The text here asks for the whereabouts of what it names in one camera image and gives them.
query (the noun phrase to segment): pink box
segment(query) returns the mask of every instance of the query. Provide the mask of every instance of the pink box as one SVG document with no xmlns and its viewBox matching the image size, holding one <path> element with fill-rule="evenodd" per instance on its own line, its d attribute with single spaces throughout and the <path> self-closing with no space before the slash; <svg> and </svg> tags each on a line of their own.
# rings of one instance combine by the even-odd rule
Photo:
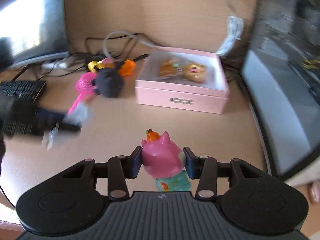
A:
<svg viewBox="0 0 320 240">
<path fill-rule="evenodd" d="M 181 77 L 159 79 L 162 62 L 174 57 L 205 65 L 210 70 L 208 73 L 211 73 L 206 83 L 200 84 Z M 135 90 L 139 104 L 215 114 L 222 114 L 229 98 L 229 86 L 216 54 L 168 47 L 153 49 L 136 80 Z"/>
</svg>

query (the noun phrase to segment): toy ear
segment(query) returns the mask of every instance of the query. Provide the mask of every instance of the toy ear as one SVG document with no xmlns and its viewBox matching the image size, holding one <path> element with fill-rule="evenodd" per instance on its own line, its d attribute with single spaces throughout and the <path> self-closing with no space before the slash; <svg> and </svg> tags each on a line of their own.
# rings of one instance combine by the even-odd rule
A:
<svg viewBox="0 0 320 240">
<path fill-rule="evenodd" d="M 168 132 L 164 132 L 163 133 L 163 135 L 160 138 L 160 143 L 162 143 L 162 144 L 171 143 L 171 140 L 170 140 Z"/>
<path fill-rule="evenodd" d="M 144 147 L 146 144 L 147 144 L 147 141 L 146 141 L 146 140 L 142 140 L 142 141 L 141 141 L 142 147 Z"/>
</svg>

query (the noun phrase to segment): computer monitor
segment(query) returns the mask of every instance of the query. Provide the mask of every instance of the computer monitor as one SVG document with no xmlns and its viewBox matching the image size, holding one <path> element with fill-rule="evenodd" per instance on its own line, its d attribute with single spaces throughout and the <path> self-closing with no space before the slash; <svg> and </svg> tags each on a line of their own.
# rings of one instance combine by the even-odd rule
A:
<svg viewBox="0 0 320 240">
<path fill-rule="evenodd" d="M 0 0 L 0 70 L 68 56 L 63 0 Z"/>
</svg>

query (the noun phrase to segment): ribbed surface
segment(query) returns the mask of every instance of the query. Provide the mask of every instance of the ribbed surface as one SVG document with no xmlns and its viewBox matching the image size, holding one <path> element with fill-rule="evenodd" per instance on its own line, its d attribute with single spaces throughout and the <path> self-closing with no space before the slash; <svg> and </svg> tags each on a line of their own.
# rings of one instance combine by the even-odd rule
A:
<svg viewBox="0 0 320 240">
<path fill-rule="evenodd" d="M 62 237 L 25 233 L 20 240 L 249 240 L 303 239 L 298 232 L 287 236 L 255 236 L 233 228 L 212 203 L 195 200 L 188 192 L 136 192 L 122 203 L 111 204 L 103 217 L 86 230 Z"/>
</svg>

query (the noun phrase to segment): desk surface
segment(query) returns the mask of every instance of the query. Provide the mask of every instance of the desk surface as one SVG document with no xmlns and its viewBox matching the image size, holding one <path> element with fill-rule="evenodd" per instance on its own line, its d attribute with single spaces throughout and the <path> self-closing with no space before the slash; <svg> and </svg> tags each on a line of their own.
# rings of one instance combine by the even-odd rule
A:
<svg viewBox="0 0 320 240">
<path fill-rule="evenodd" d="M 219 162 L 241 158 L 264 169 L 264 156 L 260 138 L 250 112 L 236 82 L 230 84 L 230 99 L 222 115 L 188 110 L 145 106 L 136 103 L 134 83 L 136 73 L 125 78 L 120 98 L 98 96 L 90 106 L 92 119 L 83 126 L 81 135 L 60 147 L 46 150 L 44 142 L 6 141 L 7 152 L 2 163 L 0 184 L 15 204 L 28 189 L 56 173 L 85 159 L 107 162 L 116 155 L 129 155 L 145 138 L 148 128 L 169 132 L 171 139 L 181 148 L 188 146 L 196 155 L 209 155 Z M 74 85 L 80 74 L 47 80 L 47 92 L 40 105 L 67 111 L 77 93 Z M 32 73 L 20 79 L 33 78 Z M 192 192 L 198 181 L 192 181 Z M 154 180 L 141 168 L 135 180 L 127 180 L 129 191 L 156 190 Z M 98 179 L 97 190 L 107 194 L 107 179 Z M 218 193 L 228 190 L 227 179 L 218 181 Z"/>
</svg>

